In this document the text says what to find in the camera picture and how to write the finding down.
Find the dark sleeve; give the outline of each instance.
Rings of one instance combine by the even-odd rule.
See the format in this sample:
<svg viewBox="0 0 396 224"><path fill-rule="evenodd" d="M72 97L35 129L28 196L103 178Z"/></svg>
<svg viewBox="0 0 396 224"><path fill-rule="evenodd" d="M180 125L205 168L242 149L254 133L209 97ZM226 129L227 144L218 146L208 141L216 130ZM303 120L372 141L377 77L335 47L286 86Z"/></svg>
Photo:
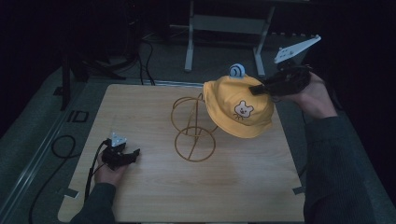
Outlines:
<svg viewBox="0 0 396 224"><path fill-rule="evenodd" d="M305 223L375 223L364 186L364 174L354 155L357 148L338 117L305 126L308 145Z"/></svg>
<svg viewBox="0 0 396 224"><path fill-rule="evenodd" d="M70 223L116 223L111 210L115 194L116 187L113 185L105 183L95 184L81 211L73 217Z"/></svg>

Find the bucket hat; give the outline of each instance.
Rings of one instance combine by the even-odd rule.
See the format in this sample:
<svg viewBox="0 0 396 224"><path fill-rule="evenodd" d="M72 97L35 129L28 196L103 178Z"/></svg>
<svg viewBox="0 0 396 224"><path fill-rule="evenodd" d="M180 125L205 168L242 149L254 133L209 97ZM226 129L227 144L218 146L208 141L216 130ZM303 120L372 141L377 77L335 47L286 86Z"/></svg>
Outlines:
<svg viewBox="0 0 396 224"><path fill-rule="evenodd" d="M207 112L226 133L253 138L272 127L274 103L270 95L253 95L249 87L262 84L244 74L224 76L204 84Z"/></svg>

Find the wire stand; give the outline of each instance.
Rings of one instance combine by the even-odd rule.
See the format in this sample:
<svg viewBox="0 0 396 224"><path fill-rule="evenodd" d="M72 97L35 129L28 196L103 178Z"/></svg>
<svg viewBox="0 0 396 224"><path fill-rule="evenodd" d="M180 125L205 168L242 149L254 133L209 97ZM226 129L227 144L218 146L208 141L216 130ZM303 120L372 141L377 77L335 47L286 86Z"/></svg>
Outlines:
<svg viewBox="0 0 396 224"><path fill-rule="evenodd" d="M190 112L190 115L189 115L189 118L187 121L187 126L185 128L179 128L179 127L177 127L177 125L175 123L175 119L174 119L175 111L177 110L177 107L179 105L182 105L183 103L190 102L190 101L193 101L193 105L192 105L192 109L191 109L191 112ZM218 126L216 125L211 130L208 130L206 128L198 126L199 104L204 104L204 103L205 103L205 100L203 99L203 95L199 94L198 97L196 97L196 98L195 97L179 98L173 104L171 120L172 120L173 126L178 130L178 134L175 138L175 150L176 150L177 154L186 161L194 161L194 162L205 161L209 157L211 157L213 155L213 153L215 152L216 139L212 133L218 128ZM192 148L190 150L188 150L189 153L184 153L184 155L183 155L183 153L181 153L181 151L177 147L177 140L181 134L193 138ZM213 141L212 149L207 153L207 155L205 154L204 156L200 157L199 159L193 159L192 154L194 153L194 150L196 149L198 140L201 137L208 136L208 135L211 137L211 139Z"/></svg>

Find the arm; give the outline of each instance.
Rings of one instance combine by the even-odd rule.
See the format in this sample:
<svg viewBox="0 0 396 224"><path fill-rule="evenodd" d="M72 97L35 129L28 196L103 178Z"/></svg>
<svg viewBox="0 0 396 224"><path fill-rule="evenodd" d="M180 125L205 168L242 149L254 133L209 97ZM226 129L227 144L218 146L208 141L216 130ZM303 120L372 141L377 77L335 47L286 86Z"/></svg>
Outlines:
<svg viewBox="0 0 396 224"><path fill-rule="evenodd" d="M116 223L111 210L115 194L116 188L114 185L107 183L95 184L90 197L70 223Z"/></svg>
<svg viewBox="0 0 396 224"><path fill-rule="evenodd" d="M102 162L102 154L99 155L97 161L99 167L104 164ZM116 189L127 168L128 165L121 166L116 171L111 170L106 165L99 168L95 173L95 186L88 200L70 223L116 223L111 206L116 195Z"/></svg>
<svg viewBox="0 0 396 224"><path fill-rule="evenodd" d="M374 211L363 183L345 122L337 116L322 79L311 74L291 100L316 119L305 126L307 141L304 218L310 223L375 223Z"/></svg>

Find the hand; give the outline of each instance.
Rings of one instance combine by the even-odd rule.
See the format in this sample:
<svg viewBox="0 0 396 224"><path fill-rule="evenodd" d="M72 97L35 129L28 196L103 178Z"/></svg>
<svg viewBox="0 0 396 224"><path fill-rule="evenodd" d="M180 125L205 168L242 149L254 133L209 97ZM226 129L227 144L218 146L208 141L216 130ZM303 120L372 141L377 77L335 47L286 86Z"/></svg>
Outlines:
<svg viewBox="0 0 396 224"><path fill-rule="evenodd" d="M118 187L123 174L129 165L121 166L117 170L113 171L108 166L104 165L102 161L102 154L103 153L99 154L97 161L99 167L102 165L103 166L100 167L95 173L95 183L108 183Z"/></svg>
<svg viewBox="0 0 396 224"><path fill-rule="evenodd" d="M278 97L281 100L291 100L296 103L306 114L314 119L336 117L332 100L327 93L324 81L317 75L311 74L311 81L302 91L293 95Z"/></svg>

